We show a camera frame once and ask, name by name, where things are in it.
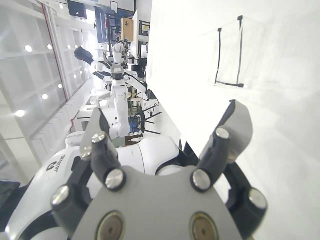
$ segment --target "jarvis logo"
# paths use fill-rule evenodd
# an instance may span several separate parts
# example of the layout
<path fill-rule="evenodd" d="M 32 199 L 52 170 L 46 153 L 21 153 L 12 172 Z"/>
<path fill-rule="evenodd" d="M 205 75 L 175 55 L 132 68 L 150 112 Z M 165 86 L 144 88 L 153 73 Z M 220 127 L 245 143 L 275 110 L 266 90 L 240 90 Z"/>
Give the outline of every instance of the jarvis logo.
<path fill-rule="evenodd" d="M 49 166 L 47 167 L 46 171 L 53 169 L 55 167 L 55 164 L 57 163 L 57 161 L 54 161 L 52 163 L 49 164 Z"/>
<path fill-rule="evenodd" d="M 54 168 L 54 171 L 55 171 L 55 172 L 58 172 L 58 169 L 59 169 L 59 167 L 60 167 L 60 164 L 61 164 L 63 158 L 64 158 L 64 155 L 62 155 L 62 156 L 60 157 L 60 159 L 59 159 L 58 162 L 57 162 L 57 161 L 54 161 L 54 162 L 50 163 L 49 166 L 47 167 L 46 171 Z"/>

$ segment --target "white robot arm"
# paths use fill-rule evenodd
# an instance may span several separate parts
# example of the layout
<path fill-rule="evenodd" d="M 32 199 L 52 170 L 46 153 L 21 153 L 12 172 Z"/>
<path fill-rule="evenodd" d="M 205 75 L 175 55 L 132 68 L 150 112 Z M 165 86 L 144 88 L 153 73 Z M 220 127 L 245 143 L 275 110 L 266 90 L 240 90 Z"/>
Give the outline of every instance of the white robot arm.
<path fill-rule="evenodd" d="M 95 60 L 87 50 L 78 47 L 74 51 L 74 55 L 79 60 L 84 60 L 92 67 L 94 67 L 93 74 L 101 78 L 105 83 L 111 81 L 111 98 L 114 102 L 116 110 L 116 121 L 112 124 L 110 129 L 110 137 L 125 137 L 130 132 L 130 125 L 128 120 L 128 88 L 127 84 L 132 85 L 142 94 L 147 93 L 147 88 L 144 84 L 138 81 L 132 71 L 123 69 L 121 64 L 123 43 L 118 42 L 113 45 L 113 59 L 114 63 L 105 62 L 104 58 L 99 57 Z"/>
<path fill-rule="evenodd" d="M 227 163 L 230 151 L 234 160 L 251 139 L 243 105 L 230 102 L 196 162 L 161 136 L 116 151 L 98 111 L 80 154 L 78 147 L 58 152 L 27 185 L 5 228 L 11 240 L 240 240 L 259 227 L 268 203 L 235 162 Z M 226 204 L 212 186 L 222 172 L 231 186 Z"/>

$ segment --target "laboratory room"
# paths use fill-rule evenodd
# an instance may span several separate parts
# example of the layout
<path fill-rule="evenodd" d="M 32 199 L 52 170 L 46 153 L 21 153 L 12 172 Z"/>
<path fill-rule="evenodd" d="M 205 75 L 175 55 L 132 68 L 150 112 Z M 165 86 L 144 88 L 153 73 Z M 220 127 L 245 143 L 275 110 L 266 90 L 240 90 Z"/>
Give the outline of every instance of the laboratory room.
<path fill-rule="evenodd" d="M 0 0 L 0 240 L 318 240 L 320 0 Z"/>

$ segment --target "cardboard box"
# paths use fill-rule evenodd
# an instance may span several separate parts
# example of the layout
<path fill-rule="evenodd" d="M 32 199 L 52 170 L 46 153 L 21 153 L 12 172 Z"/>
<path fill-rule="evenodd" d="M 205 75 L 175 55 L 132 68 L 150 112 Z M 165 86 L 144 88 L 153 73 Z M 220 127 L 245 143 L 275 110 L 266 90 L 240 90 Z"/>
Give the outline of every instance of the cardboard box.
<path fill-rule="evenodd" d="M 121 40 L 134 40 L 134 21 L 129 18 L 121 18 Z"/>

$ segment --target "white table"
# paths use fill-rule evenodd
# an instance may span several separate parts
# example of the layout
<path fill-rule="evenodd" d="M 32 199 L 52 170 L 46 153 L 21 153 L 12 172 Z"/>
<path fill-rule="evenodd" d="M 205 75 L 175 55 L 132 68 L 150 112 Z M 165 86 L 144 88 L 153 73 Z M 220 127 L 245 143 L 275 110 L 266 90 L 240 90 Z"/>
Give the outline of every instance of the white table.
<path fill-rule="evenodd" d="M 193 150 L 201 152 L 228 100 L 250 111 L 253 138 L 237 162 L 269 201 L 255 240 L 319 237 L 319 6 L 320 0 L 152 1 L 146 81 Z M 220 76 L 235 79 L 239 15 L 240 82 L 248 88 L 213 86 L 219 27 Z M 188 113 L 177 108 L 183 106 Z"/>
<path fill-rule="evenodd" d="M 138 46 L 139 41 L 148 42 L 149 37 L 145 35 L 139 35 L 139 18 L 138 18 L 138 10 L 135 11 L 133 17 L 133 41 L 130 42 L 130 50 L 131 55 L 137 59 L 138 58 Z"/>

